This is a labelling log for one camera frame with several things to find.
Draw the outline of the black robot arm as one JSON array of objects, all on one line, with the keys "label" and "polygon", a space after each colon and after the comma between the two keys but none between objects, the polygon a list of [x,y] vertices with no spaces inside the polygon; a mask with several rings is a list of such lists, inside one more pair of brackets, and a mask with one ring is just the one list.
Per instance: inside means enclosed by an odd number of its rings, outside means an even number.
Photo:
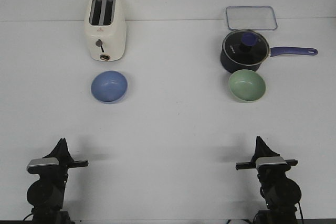
[{"label": "black robot arm", "polygon": [[61,138],[48,155],[28,163],[28,173],[39,175],[39,180],[30,185],[26,194],[33,206],[32,223],[74,223],[62,209],[68,170],[88,165],[87,160],[76,161],[71,157],[65,138]]},{"label": "black robot arm", "polygon": [[267,209],[259,210],[252,223],[297,223],[296,212],[301,211],[302,192],[299,185],[286,176],[296,166],[296,159],[284,159],[271,150],[261,136],[256,137],[254,154],[249,162],[236,164],[237,170],[256,169],[260,194]]}]

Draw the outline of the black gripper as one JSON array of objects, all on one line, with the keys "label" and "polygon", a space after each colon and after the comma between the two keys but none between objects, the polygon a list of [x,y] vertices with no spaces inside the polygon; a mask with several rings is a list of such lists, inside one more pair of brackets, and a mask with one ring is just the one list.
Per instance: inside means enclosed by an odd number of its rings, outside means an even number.
[{"label": "black gripper", "polygon": [[284,159],[274,152],[260,137],[256,137],[255,152],[250,162],[236,163],[236,170],[256,169],[259,179],[280,179],[298,164],[296,159]]},{"label": "black gripper", "polygon": [[87,167],[88,160],[74,161],[68,150],[65,138],[61,138],[55,148],[43,158],[42,177],[48,179],[67,179],[68,169]]}]

